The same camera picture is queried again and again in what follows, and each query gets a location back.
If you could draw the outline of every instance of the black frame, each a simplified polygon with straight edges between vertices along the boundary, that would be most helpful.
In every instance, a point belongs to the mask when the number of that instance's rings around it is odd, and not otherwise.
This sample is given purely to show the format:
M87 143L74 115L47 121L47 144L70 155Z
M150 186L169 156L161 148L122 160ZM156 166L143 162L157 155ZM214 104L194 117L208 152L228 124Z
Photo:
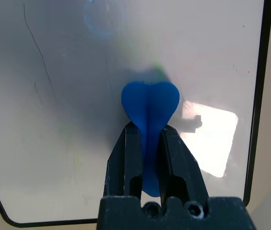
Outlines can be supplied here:
M259 120L261 113L263 86L265 78L266 61L268 55L269 39L271 30L271 0L264 0L260 44L259 44L259 57L257 65L257 76L256 86L254 95L253 115L249 142L249 152L247 161L247 172L245 180L245 189L243 203L245 206L248 205L250 200L257 138L259 130ZM35 223L17 223L12 221L4 210L2 203L0 202L0 214L2 218L10 225L18 228L29 228L29 227L42 227L42 226L57 226L57 225L70 225L70 224L90 224L97 223L97 219L79 219L79 220L62 220L62 221L49 221L49 222L35 222Z

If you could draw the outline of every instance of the white board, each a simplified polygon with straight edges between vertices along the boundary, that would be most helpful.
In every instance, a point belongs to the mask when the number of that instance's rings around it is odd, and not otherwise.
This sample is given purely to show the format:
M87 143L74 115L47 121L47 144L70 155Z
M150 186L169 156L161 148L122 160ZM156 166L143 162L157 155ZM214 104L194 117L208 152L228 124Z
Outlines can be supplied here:
M178 87L169 124L209 195L243 198L262 11L263 0L0 0L7 216L97 218L106 161L129 121L120 94L130 81Z

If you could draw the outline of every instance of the blue heart-shaped object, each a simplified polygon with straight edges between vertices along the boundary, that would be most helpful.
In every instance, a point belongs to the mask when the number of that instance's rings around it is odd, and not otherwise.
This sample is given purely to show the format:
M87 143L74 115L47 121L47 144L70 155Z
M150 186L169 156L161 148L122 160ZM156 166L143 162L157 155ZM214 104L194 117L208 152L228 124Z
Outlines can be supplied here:
M153 197L160 196L156 174L156 152L162 129L179 104L179 91L170 82L147 84L131 82L121 94L126 114L141 133L143 156L142 190Z

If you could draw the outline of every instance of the screw hole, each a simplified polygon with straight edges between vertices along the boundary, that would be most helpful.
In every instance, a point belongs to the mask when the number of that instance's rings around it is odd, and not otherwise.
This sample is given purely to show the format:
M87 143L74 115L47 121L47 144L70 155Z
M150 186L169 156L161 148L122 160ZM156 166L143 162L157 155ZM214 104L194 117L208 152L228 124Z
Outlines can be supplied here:
M204 217L203 208L199 203L195 201L187 202L186 209L188 210L189 214L193 216L193 218L203 219Z
M149 218L155 219L161 216L161 207L155 202L148 202L142 209Z

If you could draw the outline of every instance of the black clamp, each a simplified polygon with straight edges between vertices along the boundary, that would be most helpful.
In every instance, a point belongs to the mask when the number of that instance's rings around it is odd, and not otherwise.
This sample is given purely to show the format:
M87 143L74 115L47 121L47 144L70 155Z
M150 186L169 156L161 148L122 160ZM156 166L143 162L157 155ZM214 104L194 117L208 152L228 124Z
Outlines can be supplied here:
M125 126L108 159L97 230L255 230L240 198L209 197L199 166L179 134L166 126L159 137L161 196L141 208L141 136Z

